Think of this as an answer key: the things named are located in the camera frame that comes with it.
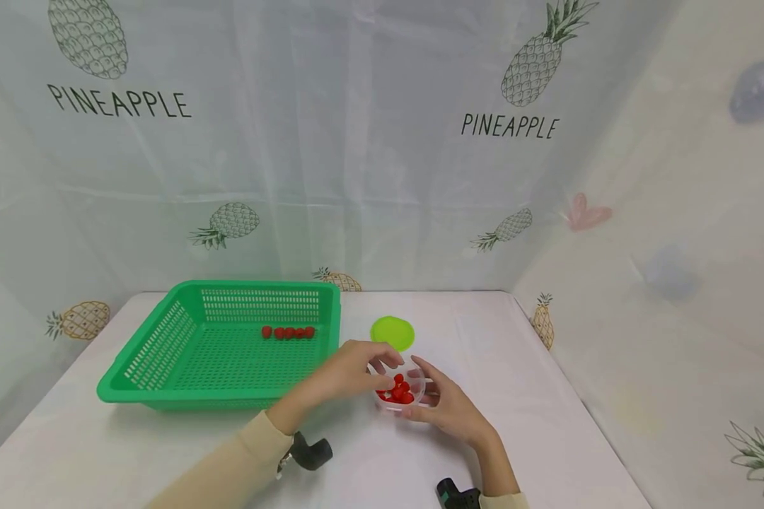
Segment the red cherry tomato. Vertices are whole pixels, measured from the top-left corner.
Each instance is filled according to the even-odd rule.
[[[402,398],[407,394],[402,387],[394,387],[394,389],[390,392],[390,396],[393,398],[394,402],[401,403]]]

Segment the beige sleeve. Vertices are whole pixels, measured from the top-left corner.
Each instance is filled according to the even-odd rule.
[[[277,475],[292,438],[265,412],[164,489],[149,509],[241,509]]]
[[[484,497],[482,495],[478,498],[478,503],[482,509],[530,509],[530,504],[526,502],[523,493],[502,497]]]

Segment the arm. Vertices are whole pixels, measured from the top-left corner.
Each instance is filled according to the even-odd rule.
[[[404,409],[403,417],[434,424],[472,447],[482,470],[482,509],[528,509],[504,443],[495,428],[456,382],[424,359],[413,357],[413,361],[432,381],[428,382],[421,400],[427,407]]]
[[[383,373],[404,364],[386,343],[348,341],[293,387],[268,411],[174,481],[147,505],[148,509],[241,509],[249,498],[277,475],[278,463],[289,451],[291,436],[312,409],[340,397],[371,390],[390,390],[391,378],[370,375],[371,364]]]
[[[174,481],[149,509],[239,509],[277,473],[291,448],[266,412]]]
[[[512,472],[509,456],[494,428],[474,441],[473,449],[482,470],[482,509],[528,509],[526,497]]]

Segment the pineapple illustration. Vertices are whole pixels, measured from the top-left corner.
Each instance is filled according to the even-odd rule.
[[[724,437],[739,452],[730,459],[730,462],[747,468],[748,481],[764,482],[764,434],[756,428],[755,436],[753,436],[736,423],[730,424],[734,427],[736,436],[725,435]]]
[[[341,291],[362,291],[362,287],[356,279],[341,272],[331,272],[328,267],[320,267],[317,272],[313,272],[311,275],[323,283],[335,284]]]
[[[190,239],[194,246],[204,245],[207,250],[218,246],[226,248],[226,239],[245,237],[257,228],[260,218],[257,213],[245,204],[230,203],[221,205],[220,209],[209,219],[209,228],[199,228],[193,232]]]
[[[538,307],[536,307],[532,320],[530,320],[532,328],[534,328],[547,350],[552,349],[552,343],[555,342],[555,328],[552,326],[552,317],[549,316],[550,302],[552,302],[552,295],[548,293],[540,294]]]
[[[546,32],[532,37],[520,52],[512,57],[512,63],[501,81],[501,93],[507,101],[518,107],[537,100],[560,65],[563,43],[574,39],[577,28],[588,25],[582,18],[597,5],[581,5],[580,0],[566,0],[563,12],[560,3],[552,9],[546,4]]]
[[[107,1],[50,0],[48,20],[62,54],[79,69],[105,80],[125,74],[125,33]]]
[[[45,320],[48,323],[46,336],[58,338],[60,334],[73,339],[85,339],[90,341],[97,337],[99,332],[110,321],[110,306],[98,300],[86,300],[70,310],[59,314],[52,311]]]
[[[478,247],[478,252],[492,251],[493,246],[498,241],[506,242],[514,239],[521,231],[532,226],[532,211],[530,209],[521,209],[512,214],[509,218],[501,221],[495,231],[485,235],[479,235],[477,240],[470,242]]]

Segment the plastic basket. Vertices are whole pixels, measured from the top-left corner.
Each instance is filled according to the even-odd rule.
[[[312,339],[262,328],[312,326]],[[329,283],[187,281],[169,291],[99,381],[104,402],[154,409],[267,408],[337,349]]]

